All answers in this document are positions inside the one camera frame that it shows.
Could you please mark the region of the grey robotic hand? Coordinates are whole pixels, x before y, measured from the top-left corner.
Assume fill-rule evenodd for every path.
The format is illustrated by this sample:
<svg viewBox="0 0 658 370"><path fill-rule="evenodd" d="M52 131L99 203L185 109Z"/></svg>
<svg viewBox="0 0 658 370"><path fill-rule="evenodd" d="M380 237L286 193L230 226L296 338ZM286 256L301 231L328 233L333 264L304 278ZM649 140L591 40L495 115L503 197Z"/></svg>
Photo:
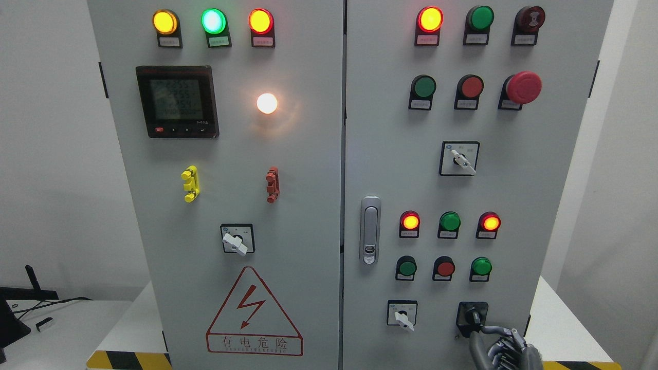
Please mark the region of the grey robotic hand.
<svg viewBox="0 0 658 370"><path fill-rule="evenodd" d="M500 337L486 348L482 334ZM543 369L538 349L527 343L515 328L482 326L479 331L470 333L468 348L475 369Z"/></svg>

